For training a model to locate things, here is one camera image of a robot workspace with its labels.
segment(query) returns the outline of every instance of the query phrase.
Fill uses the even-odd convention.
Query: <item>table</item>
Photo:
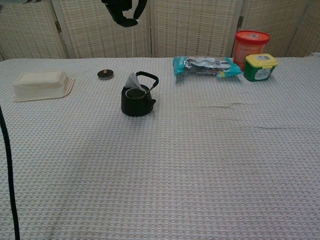
[[[1,62],[21,239],[320,238],[320,57],[277,60],[260,82],[176,82],[171,58]],[[13,80],[45,70],[74,78],[70,95],[14,102]],[[157,102],[129,117],[121,90],[138,71],[159,77]],[[13,239],[2,143],[0,158],[0,238]]]

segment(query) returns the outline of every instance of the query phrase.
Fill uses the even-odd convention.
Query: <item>yellow lid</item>
[[[254,68],[270,69],[278,66],[277,60],[268,53],[251,54],[245,60]]]

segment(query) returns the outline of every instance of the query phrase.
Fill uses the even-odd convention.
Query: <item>kettle handle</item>
[[[152,88],[154,88],[155,86],[158,85],[159,83],[159,78],[151,73],[148,73],[148,72],[145,72],[145,71],[138,71],[136,74],[136,76],[139,76],[139,75],[143,75],[143,76],[146,76],[148,78],[151,78],[151,79],[154,79],[155,80],[155,83],[152,85]]]

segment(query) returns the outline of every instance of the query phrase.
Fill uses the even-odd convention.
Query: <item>black kettle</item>
[[[142,85],[144,91],[137,88],[124,87],[121,92],[121,110],[124,114],[132,117],[140,117],[147,115],[154,109],[156,100],[152,99],[150,91],[159,83],[159,78],[148,72],[139,71],[136,76],[143,75],[148,78],[154,79],[155,83],[149,89],[147,86]]]

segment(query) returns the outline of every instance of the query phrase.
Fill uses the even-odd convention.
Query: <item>red plastic container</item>
[[[238,31],[235,35],[235,50],[233,62],[242,71],[245,70],[246,56],[262,54],[270,41],[269,34],[260,31]]]

